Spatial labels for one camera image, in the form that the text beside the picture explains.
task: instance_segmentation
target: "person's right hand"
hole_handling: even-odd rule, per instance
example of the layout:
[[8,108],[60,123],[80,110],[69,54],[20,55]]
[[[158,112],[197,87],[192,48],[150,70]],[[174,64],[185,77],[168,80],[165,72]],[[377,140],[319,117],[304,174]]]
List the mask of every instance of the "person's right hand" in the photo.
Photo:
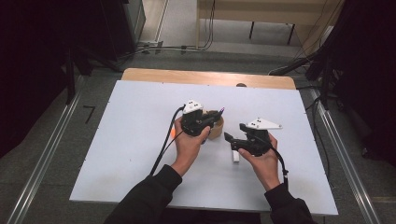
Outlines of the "person's right hand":
[[[271,144],[274,149],[277,149],[277,140],[269,133]],[[260,157],[252,156],[248,151],[239,148],[239,153],[243,158],[250,162],[256,176],[264,186],[265,190],[275,188],[280,184],[277,175],[277,156],[275,152],[270,149]]]

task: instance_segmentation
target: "hand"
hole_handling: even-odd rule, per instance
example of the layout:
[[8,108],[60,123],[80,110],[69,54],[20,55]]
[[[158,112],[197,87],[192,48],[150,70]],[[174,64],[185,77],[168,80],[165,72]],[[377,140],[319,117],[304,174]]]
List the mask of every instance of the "hand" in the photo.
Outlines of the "hand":
[[[277,140],[269,133],[271,145],[277,149]],[[250,162],[256,176],[264,186],[265,190],[275,188],[280,184],[277,175],[277,156],[275,152],[270,149],[260,157],[252,156],[248,151],[239,148],[239,153],[243,158]]]
[[198,156],[199,149],[202,142],[209,135],[210,127],[205,127],[199,136],[189,136],[186,133],[181,133],[181,118],[175,120],[175,142],[177,148],[177,157],[171,167],[180,175],[183,176],[190,169]]

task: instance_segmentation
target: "metal rail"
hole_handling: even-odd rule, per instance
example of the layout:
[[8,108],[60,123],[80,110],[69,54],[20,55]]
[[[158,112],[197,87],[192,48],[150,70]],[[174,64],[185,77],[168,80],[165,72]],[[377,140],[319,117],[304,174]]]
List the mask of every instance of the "metal rail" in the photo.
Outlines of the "metal rail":
[[[319,97],[318,90],[311,90],[311,94],[314,99]],[[363,183],[361,182],[361,178],[355,168],[355,165],[350,159],[349,154],[347,152],[347,148],[344,145],[343,140],[339,132],[337,131],[334,122],[332,121],[331,112],[325,110],[322,104],[318,104],[319,114],[323,120],[323,123],[326,127],[327,133],[332,140],[332,144],[334,146],[334,150],[337,154],[338,160],[341,163],[341,166],[344,169],[344,173],[346,174],[346,179],[349,182],[349,185],[355,195],[356,201],[361,209],[361,213],[363,214],[366,223],[368,224],[376,224],[381,223],[378,214],[375,211],[375,208],[371,202],[370,196],[366,191]]]
[[74,99],[64,108],[55,129],[53,130],[46,147],[38,160],[35,169],[33,170],[29,180],[26,182],[25,186],[21,191],[21,195],[8,218],[7,224],[22,223],[23,219],[32,203],[35,194],[37,193],[40,183],[50,165],[53,155],[55,154],[56,148],[61,141],[64,134],[64,130],[69,123],[70,118],[78,104],[79,97],[81,95],[81,89],[85,84],[85,79],[83,76],[78,77],[77,82],[77,92]]

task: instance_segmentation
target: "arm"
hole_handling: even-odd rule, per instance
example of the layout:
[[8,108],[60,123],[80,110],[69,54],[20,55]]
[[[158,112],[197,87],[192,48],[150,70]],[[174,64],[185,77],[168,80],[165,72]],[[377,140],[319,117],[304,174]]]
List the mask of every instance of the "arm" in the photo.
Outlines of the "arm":
[[[176,133],[181,133],[181,119],[175,121]],[[192,166],[198,156],[201,143],[209,134],[206,127],[197,137],[185,133],[179,135],[175,141],[177,158],[169,166],[165,165],[155,176],[134,186],[124,199],[107,217],[105,223],[155,223],[163,209],[172,201],[172,193],[182,182],[182,176]]]
[[[271,144],[276,149],[277,140],[269,133]],[[273,150],[269,150],[260,157],[253,157],[246,150],[240,148],[239,153],[253,167],[256,176],[267,191],[264,195],[270,204],[271,219],[274,223],[316,223],[305,202],[295,199],[283,184],[280,184],[277,174],[277,157]]]

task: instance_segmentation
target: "black controller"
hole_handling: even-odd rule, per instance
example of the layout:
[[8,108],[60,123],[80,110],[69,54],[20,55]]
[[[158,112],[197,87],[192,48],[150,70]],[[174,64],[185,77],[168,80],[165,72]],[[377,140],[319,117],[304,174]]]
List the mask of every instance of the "black controller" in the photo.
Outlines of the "black controller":
[[230,134],[224,133],[225,140],[231,144],[231,150],[237,151],[243,148],[251,155],[259,157],[272,147],[267,130],[251,129],[243,123],[239,124],[239,129],[247,133],[247,140],[235,139]]
[[215,122],[220,120],[222,112],[223,110],[211,110],[203,114],[203,110],[198,109],[188,114],[183,114],[181,129],[190,136],[198,136],[206,126],[212,129]]

